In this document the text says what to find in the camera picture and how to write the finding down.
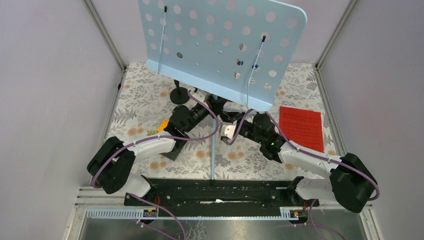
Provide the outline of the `light blue music stand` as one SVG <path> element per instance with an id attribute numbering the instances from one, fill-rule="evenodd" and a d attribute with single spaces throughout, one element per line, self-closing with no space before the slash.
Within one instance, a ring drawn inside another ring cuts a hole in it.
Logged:
<path id="1" fill-rule="evenodd" d="M 259 112 L 269 111 L 308 23 L 276 0 L 140 0 L 146 67 Z"/>

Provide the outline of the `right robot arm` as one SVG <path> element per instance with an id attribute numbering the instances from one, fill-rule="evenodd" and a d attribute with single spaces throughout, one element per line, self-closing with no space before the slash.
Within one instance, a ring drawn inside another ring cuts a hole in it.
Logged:
<path id="1" fill-rule="evenodd" d="M 223 111 L 221 139 L 230 145 L 237 137 L 246 138 L 260 145 L 259 151 L 266 159 L 320 176 L 319 179 L 295 178 L 286 193 L 291 205 L 299 206 L 305 200 L 326 200 L 360 213 L 367 202 L 379 198 L 376 179 L 355 154 L 328 155 L 305 148 L 289 140 L 269 113 L 256 113 L 251 122 L 246 119 L 249 113 Z"/>

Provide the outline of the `red sheet music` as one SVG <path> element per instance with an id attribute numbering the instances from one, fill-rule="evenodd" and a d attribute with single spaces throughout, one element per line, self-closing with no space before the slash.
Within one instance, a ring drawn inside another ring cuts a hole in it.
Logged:
<path id="1" fill-rule="evenodd" d="M 289 140 L 305 148 L 324 152 L 323 117 L 320 112 L 281 106 L 279 126 Z"/>

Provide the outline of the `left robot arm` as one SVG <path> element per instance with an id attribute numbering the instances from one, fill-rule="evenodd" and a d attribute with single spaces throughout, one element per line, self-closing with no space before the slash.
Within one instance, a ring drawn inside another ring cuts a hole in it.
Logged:
<path id="1" fill-rule="evenodd" d="M 178 105 L 167 126 L 159 133 L 131 143 L 124 143 L 116 136 L 108 138 L 86 167 L 92 176 L 91 186 L 103 189 L 108 195 L 116 192 L 131 194 L 144 206 L 152 204 L 155 192 L 151 184 L 145 177 L 131 172 L 136 158 L 143 160 L 165 155 L 175 160 L 184 145 L 192 141 L 187 134 L 207 116 L 212 116 L 217 124 L 226 103 L 224 98 L 208 97 L 193 108 Z"/>

